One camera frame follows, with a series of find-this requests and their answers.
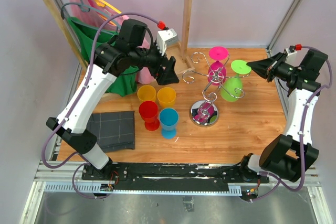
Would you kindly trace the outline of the green wine glass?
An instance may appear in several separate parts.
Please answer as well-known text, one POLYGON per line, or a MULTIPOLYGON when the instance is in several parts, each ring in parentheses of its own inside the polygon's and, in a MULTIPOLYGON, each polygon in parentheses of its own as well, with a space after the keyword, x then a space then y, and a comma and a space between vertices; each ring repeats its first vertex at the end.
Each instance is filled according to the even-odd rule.
POLYGON ((221 97, 227 102, 236 102, 241 99, 245 93, 243 91, 242 78, 248 77, 251 73, 251 67, 246 61, 234 60, 231 63, 231 69, 235 73, 232 77, 226 77, 224 84, 221 85, 221 97))

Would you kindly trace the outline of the red wine glass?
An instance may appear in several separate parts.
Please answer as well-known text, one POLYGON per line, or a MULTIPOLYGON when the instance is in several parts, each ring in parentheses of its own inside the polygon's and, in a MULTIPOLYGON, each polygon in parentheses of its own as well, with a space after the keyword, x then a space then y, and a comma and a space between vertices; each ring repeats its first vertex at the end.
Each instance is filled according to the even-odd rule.
POLYGON ((156 131, 160 127, 160 122, 158 120, 158 106, 155 102, 142 102, 139 106, 139 114, 148 131, 156 131))

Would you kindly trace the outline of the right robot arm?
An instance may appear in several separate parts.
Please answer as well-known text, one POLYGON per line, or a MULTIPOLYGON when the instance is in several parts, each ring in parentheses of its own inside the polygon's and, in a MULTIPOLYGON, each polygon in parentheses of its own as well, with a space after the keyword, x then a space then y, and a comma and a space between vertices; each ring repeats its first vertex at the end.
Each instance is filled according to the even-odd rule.
POLYGON ((278 78, 288 87, 288 115, 284 132, 278 135, 261 155, 244 156, 238 168, 238 177, 250 182, 257 175, 271 175, 284 182, 303 181, 307 169, 317 160, 319 151, 312 146, 311 122, 322 84, 317 82, 320 69, 329 64, 328 55, 312 47, 298 66, 289 59, 303 48, 290 46, 270 58, 252 61, 248 66, 267 82, 278 78))

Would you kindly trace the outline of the yellow wine glass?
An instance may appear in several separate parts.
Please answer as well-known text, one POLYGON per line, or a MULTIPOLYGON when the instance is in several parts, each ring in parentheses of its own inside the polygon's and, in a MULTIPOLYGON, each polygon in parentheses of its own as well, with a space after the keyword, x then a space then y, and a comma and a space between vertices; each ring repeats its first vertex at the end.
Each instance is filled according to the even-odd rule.
POLYGON ((156 102, 156 89, 151 85, 143 85, 139 87, 137 96, 141 103, 145 101, 156 102))
POLYGON ((171 87, 161 88, 157 93, 157 99, 162 108, 173 108, 176 101, 176 91, 171 87))

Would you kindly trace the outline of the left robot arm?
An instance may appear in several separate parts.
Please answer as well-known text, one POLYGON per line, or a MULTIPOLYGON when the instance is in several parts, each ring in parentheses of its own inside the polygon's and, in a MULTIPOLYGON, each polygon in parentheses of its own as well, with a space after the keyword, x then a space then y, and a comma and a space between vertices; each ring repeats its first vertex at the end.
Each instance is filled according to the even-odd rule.
POLYGON ((112 175, 112 160, 97 144, 97 138, 86 127, 102 95, 129 67, 147 67, 151 76, 161 86, 178 83, 175 57, 167 57, 166 48, 178 41, 174 29, 158 24, 156 40, 148 49, 143 48, 147 24, 127 19, 120 31, 110 40, 92 45, 90 65, 86 75, 66 108, 46 125, 84 157, 100 179, 112 175))

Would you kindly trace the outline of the blue wine glass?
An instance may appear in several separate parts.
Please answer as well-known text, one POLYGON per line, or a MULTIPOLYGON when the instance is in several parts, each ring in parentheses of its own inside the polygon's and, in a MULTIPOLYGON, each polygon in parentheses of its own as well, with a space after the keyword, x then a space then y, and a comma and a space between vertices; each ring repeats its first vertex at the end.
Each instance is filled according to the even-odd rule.
POLYGON ((179 120, 178 112, 173 108, 165 108, 159 114, 161 135, 165 139, 172 139, 176 136, 176 126, 179 120))

